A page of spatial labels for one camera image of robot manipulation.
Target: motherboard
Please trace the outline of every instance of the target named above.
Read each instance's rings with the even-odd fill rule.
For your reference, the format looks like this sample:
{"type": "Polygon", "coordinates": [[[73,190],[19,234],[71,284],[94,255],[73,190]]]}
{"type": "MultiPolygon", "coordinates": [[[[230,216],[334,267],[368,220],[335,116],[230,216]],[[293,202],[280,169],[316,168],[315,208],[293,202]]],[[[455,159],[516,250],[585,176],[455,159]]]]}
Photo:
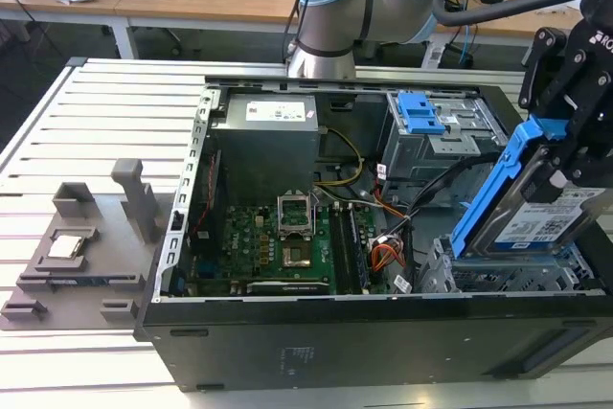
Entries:
{"type": "Polygon", "coordinates": [[[197,254],[189,285],[209,297],[359,294],[371,285],[369,207],[278,205],[227,209],[219,254],[197,254]],[[285,229],[302,229],[302,234],[285,229]]]}

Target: yellow wire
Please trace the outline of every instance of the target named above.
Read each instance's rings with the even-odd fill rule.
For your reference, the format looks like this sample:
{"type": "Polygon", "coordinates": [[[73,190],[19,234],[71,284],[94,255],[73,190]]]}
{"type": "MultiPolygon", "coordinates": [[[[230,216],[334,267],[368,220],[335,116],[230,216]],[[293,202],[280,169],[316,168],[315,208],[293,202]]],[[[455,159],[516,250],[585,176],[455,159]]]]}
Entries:
{"type": "Polygon", "coordinates": [[[362,164],[364,162],[364,159],[362,158],[362,155],[360,155],[360,152],[357,150],[357,147],[353,145],[353,143],[349,140],[347,136],[345,136],[343,133],[341,133],[338,129],[335,128],[328,128],[328,131],[338,134],[338,136],[340,136],[340,138],[345,141],[350,148],[352,148],[353,152],[355,152],[355,156],[357,157],[359,165],[355,174],[349,179],[341,179],[340,181],[320,181],[315,182],[314,184],[316,186],[344,186],[345,184],[349,184],[358,177],[360,177],[360,174],[362,174],[362,164]]]}

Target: blue drive bracket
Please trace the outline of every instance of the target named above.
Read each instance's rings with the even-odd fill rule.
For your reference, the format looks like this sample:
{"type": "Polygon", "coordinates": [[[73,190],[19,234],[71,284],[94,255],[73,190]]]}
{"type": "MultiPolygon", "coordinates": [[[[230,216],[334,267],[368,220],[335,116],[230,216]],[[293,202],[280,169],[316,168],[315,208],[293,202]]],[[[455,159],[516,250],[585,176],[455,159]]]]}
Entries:
{"type": "Polygon", "coordinates": [[[451,248],[456,259],[463,256],[468,235],[479,223],[489,204],[496,199],[505,182],[515,179],[522,171],[524,166],[520,157],[528,144],[543,136],[549,140],[563,139],[567,123],[566,120],[537,119],[531,115],[526,122],[517,126],[498,163],[451,233],[451,248]]]}
{"type": "Polygon", "coordinates": [[[410,134],[443,134],[444,125],[425,93],[398,93],[398,110],[410,134]]]}

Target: floor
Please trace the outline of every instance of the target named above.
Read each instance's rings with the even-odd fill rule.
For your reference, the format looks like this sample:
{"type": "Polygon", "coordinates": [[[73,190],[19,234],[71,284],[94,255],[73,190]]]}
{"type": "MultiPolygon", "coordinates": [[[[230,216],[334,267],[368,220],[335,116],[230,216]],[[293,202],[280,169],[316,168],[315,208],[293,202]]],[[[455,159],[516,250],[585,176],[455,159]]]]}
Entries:
{"type": "MultiPolygon", "coordinates": [[[[0,24],[0,32],[5,31],[0,24]]],[[[0,46],[0,149],[28,117],[61,71],[69,57],[116,57],[112,35],[102,34],[97,26],[71,24],[28,25],[31,40],[21,44],[15,39],[0,46]],[[50,45],[41,29],[57,45],[61,55],[50,45]]],[[[173,43],[156,29],[139,29],[136,40],[142,59],[189,59],[209,61],[279,62],[280,34],[254,34],[223,31],[176,30],[183,54],[174,57],[173,43]]],[[[424,47],[421,45],[382,47],[375,58],[366,59],[356,52],[361,65],[419,67],[424,47]]],[[[522,70],[524,51],[518,48],[479,46],[473,48],[474,69],[522,70]]],[[[459,68],[458,55],[443,58],[445,68],[459,68]]]]}

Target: slotted aluminum surface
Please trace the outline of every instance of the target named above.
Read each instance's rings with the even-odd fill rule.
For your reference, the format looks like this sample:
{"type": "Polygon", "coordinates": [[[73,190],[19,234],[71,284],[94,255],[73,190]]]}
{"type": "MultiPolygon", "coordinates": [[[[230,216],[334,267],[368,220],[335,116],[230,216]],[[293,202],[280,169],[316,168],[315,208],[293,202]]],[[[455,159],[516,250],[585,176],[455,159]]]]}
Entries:
{"type": "MultiPolygon", "coordinates": [[[[66,68],[0,155],[0,305],[51,220],[61,181],[118,192],[108,177],[114,160],[134,155],[144,160],[144,179],[155,191],[173,192],[204,76],[283,73],[275,64],[106,59],[66,68]]],[[[523,77],[398,68],[361,68],[358,76],[498,84],[511,101],[523,77]]],[[[3,408],[613,407],[611,340],[537,381],[184,395],[153,347],[135,342],[130,330],[0,331],[0,370],[3,408]]]]}

